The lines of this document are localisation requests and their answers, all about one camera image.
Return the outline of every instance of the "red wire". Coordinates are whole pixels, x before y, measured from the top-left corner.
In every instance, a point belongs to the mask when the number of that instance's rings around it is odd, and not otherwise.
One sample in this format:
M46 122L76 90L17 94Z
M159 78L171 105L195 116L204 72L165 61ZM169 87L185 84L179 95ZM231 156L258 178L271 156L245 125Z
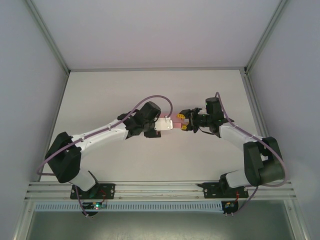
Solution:
M238 202L238 199L239 199L239 192L236 191L236 199L235 199L235 201L234 201L234 204L235 204L236 202Z
M100 202L101 204L106 200L106 193L103 190L100 190L100 192L103 194L103 200Z

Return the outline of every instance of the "glass panel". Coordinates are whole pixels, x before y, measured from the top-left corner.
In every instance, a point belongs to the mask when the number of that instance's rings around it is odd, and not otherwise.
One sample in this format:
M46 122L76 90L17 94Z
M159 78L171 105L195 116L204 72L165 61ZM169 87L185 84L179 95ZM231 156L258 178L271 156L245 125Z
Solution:
M238 215L207 212L35 212L29 240L292 240L282 201L252 201Z

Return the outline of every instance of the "aluminum frame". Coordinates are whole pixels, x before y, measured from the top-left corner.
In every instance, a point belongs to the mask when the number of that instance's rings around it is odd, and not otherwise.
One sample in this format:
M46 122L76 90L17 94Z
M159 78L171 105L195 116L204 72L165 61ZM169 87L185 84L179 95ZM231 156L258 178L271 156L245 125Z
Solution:
M53 55L57 58L59 64L66 73L66 84L70 69L64 61L62 54L55 44L45 22L43 21L36 5L32 0L23 0L35 23L47 41ZM261 136L268 136L268 129L266 127L262 111L260 109L257 95L252 85L250 78L250 71L254 67L259 55L266 45L273 29L276 27L285 7L290 0L281 0L277 6L272 18L269 21L267 28L261 36L253 54L246 67L167 67L167 68L112 68L112 69L74 69L71 72L119 72L119 71L181 71L181 70L239 70L243 85L248 97L251 111L253 113L254 122L258 133ZM57 107L56 117L58 117L62 98L65 88L61 94L60 103ZM55 122L52 125L51 131L54 129ZM206 203L208 199L204 198L203 190L197 187L197 184L202 182L215 181L174 181L174 182L115 182L116 189L114 193L114 200L108 200L110 203L154 203L154 202L176 202L180 203ZM252 194L253 188L248 188L248 193ZM14 240L25 240L28 236L28 231L32 222L34 211L39 203L53 202L56 204L74 203L77 200L70 199L70 184L60 184L57 182L30 182L27 190L23 209L20 213L16 229L14 232ZM222 199L212 199L212 202L217 202ZM310 236L302 216L299 203L297 201L293 186L291 182L287 182L284 186L277 189L270 189L261 186L253 201L257 200L283 200L285 209L288 215L289 223L297 240L309 240Z

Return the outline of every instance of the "black mounting plate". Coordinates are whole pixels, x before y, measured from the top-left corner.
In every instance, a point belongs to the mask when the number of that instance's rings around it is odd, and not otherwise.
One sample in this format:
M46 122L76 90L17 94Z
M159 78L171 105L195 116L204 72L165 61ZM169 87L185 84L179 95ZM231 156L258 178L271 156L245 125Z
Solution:
M94 199L97 199L97 200L114 199L115 188L116 188L116 185L114 183L100 183L100 188L99 188L97 194L94 197L89 198L89 192L88 191L82 191L80 189L80 187L78 187L79 198L80 199L86 199L86 200L89 200L89 199L92 199L92 200L94 200ZM78 199L75 185L72 185L70 199L72 199L72 200Z
M203 188L205 199L235 199L237 197L237 192L240 199L249 197L248 191L245 191L244 186L229 188L225 193L221 191L219 182L204 182L198 184L198 187Z

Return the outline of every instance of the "white object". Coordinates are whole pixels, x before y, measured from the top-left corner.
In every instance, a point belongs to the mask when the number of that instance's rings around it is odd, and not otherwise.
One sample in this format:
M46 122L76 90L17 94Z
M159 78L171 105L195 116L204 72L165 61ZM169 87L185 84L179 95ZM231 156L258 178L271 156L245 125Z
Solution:
M157 131L171 130L173 128L174 125L170 117L159 117L154 126L154 130Z
M79 212L78 202L40 202L35 212ZM87 212L205 212L223 213L222 203L219 200L207 201L124 201L102 203L99 209L86 210Z
M72 180L69 181L70 183L78 186L81 188L82 191L88 191L90 188L92 188L96 181L92 177L89 171L81 168L77 176L75 176Z
M99 130L110 128L112 125L116 124L117 122L119 122L119 120L116 119L110 122L109 124L99 127L95 130L78 134L78 135L73 135L72 141L74 142L78 139L84 138L85 136L98 132ZM75 146L81 148L81 159L83 159L92 151L95 151L96 149L108 143L125 140L127 138L127 135L128 135L128 130L126 129L126 125L124 123L120 123L118 126L110 130L104 131L102 133L99 133L97 135L94 135L92 137L89 137L84 141L77 143Z
M201 114L207 114L207 109L206 109L206 107L205 107L205 106L202 107L201 110L198 112L198 114L199 114L199 115L201 115Z
M226 181L230 188L237 188L241 186L248 186L250 183L247 180L245 169L239 169L237 171L229 172L226 176Z
M244 150L244 144L247 142L256 142L252 137L245 135L235 127L233 127L229 122L220 126L220 137L228 142L232 143L241 151Z
M244 151L244 144L248 142L256 142L252 137L245 135L243 132L236 129L229 122L220 126L220 137L228 142L232 143L241 151ZM240 186L248 186L250 183L247 180L245 169L241 168L239 170L229 172L226 176L228 185L231 188L237 188Z

